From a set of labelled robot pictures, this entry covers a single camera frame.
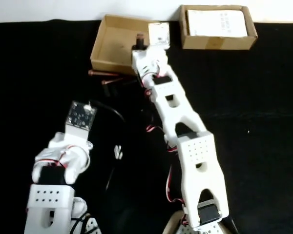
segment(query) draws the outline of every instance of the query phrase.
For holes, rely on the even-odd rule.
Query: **black cloth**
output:
[[[87,76],[99,24],[0,23],[1,133],[12,154],[21,157],[11,159],[22,207],[13,214],[23,212],[34,156],[64,130],[71,101],[93,98],[117,108],[127,124],[100,109],[90,136],[91,166],[80,175],[76,193],[103,234],[160,234],[180,209],[165,197],[169,165],[180,172],[178,160],[166,153],[160,131],[144,131],[145,101],[138,86],[105,98],[100,78]],[[240,232],[293,234],[293,24],[255,26],[259,39],[250,51],[203,51],[181,49],[179,26],[172,22],[167,54],[194,110],[214,133]],[[119,141],[124,157],[105,192]],[[180,173],[173,180],[177,196]]]

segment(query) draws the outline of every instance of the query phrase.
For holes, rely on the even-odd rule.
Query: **white wall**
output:
[[[238,4],[255,22],[293,22],[293,0],[0,0],[0,22],[100,20],[106,13],[177,20],[181,4]]]

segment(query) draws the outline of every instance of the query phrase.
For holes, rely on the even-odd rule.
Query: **white robotic arm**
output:
[[[86,202],[74,197],[70,186],[90,164],[93,145],[87,139],[96,111],[73,102],[65,134],[56,133],[48,148],[35,157],[25,234],[101,234]]]
[[[204,232],[229,215],[226,186],[219,166],[214,136],[192,109],[177,76],[167,63],[164,49],[143,45],[141,35],[132,48],[132,68],[162,120],[164,140],[178,151],[182,169],[183,211],[193,231]],[[191,131],[178,136],[176,124]],[[213,198],[200,201],[203,190]]]

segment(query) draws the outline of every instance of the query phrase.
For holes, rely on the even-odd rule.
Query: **black cable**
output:
[[[122,122],[126,123],[125,118],[122,116],[122,114],[119,113],[119,112],[118,112],[117,110],[115,110],[114,108],[112,108],[112,107],[110,107],[110,106],[108,106],[108,105],[105,105],[105,104],[103,104],[103,103],[100,102],[100,101],[97,101],[97,100],[93,100],[93,99],[91,99],[91,100],[90,100],[90,104],[92,104],[92,103],[95,104],[95,105],[98,106],[98,107],[105,108],[105,109],[107,109],[107,110],[109,110],[109,111],[115,113],[115,114],[118,115],[118,117],[122,120]]]
[[[92,229],[90,229],[88,232],[85,232],[84,234],[90,234],[93,233],[95,230],[99,229],[99,227],[94,227]]]
[[[83,213],[82,216],[80,216],[80,217],[76,220],[76,222],[74,223],[74,225],[73,225],[72,229],[70,230],[69,234],[74,234],[74,231],[75,231],[75,229],[76,229],[78,223],[79,223],[80,221],[82,221],[83,217],[84,217],[86,214],[87,214],[87,211],[86,211],[85,213]]]

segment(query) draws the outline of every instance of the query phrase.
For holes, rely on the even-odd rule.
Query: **cardboard box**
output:
[[[187,10],[240,10],[244,14],[248,36],[240,38],[190,36],[188,28]],[[258,38],[254,23],[251,19],[249,9],[246,6],[182,5],[179,23],[183,49],[249,50]]]
[[[135,75],[131,68],[131,47],[137,33],[143,33],[149,45],[148,24],[154,21],[105,15],[90,56],[94,70]]]

